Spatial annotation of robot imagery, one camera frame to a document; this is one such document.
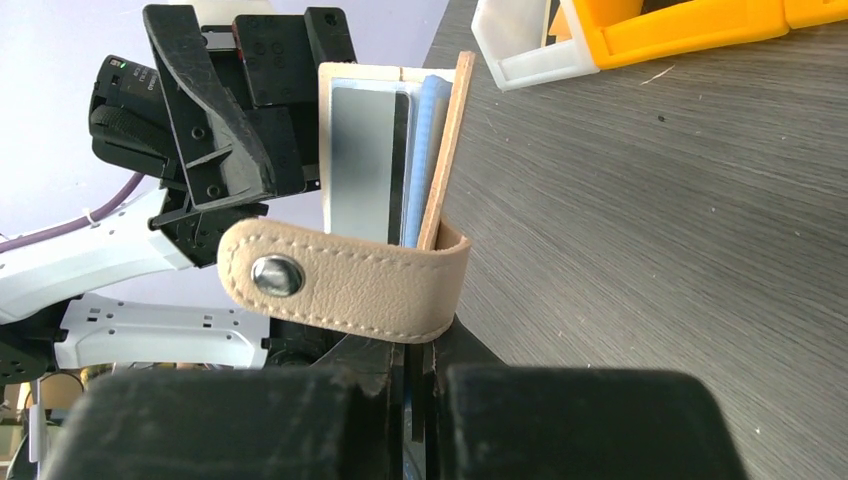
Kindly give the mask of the grey striped credit card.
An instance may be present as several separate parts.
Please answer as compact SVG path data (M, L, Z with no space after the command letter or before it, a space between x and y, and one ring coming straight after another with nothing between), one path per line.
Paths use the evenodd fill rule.
M336 87L331 103L329 231L398 245L410 95Z

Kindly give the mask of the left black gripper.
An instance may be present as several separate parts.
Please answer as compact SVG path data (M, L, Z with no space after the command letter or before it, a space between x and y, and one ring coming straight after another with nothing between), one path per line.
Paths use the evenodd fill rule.
M142 15L158 71L104 59L88 113L95 156L164 183L179 181L179 159L201 211L314 190L318 69L356 60L345 12L235 18L248 118L218 77L192 6L151 4Z

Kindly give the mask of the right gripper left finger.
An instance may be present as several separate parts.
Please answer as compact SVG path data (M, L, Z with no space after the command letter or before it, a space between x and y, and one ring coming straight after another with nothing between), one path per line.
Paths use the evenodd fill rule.
M311 366L141 370L94 383L46 479L393 479L401 346L348 336Z

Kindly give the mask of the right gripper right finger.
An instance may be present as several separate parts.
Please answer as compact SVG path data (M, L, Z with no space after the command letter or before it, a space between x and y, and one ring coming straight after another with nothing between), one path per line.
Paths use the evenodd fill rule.
M461 323L430 360L439 479L744 479L717 400L673 370L511 366Z

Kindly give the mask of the beige leather card holder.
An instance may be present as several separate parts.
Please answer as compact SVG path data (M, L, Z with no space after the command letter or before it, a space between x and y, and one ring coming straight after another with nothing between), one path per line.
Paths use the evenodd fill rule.
M471 241L442 212L461 137L475 55L451 73L446 125L413 248L309 230L268 219L223 235L217 271L228 295L269 317L402 344L430 342L451 326Z

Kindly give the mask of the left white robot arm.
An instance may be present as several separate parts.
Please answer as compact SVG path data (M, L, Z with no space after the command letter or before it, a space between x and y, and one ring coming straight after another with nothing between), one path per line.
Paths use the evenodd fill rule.
M91 366L265 366L280 319L113 295L211 270L227 232L319 189L318 70L356 57L345 11L267 1L153 4L151 57L105 55L85 118L128 183L99 207L1 244L1 380Z

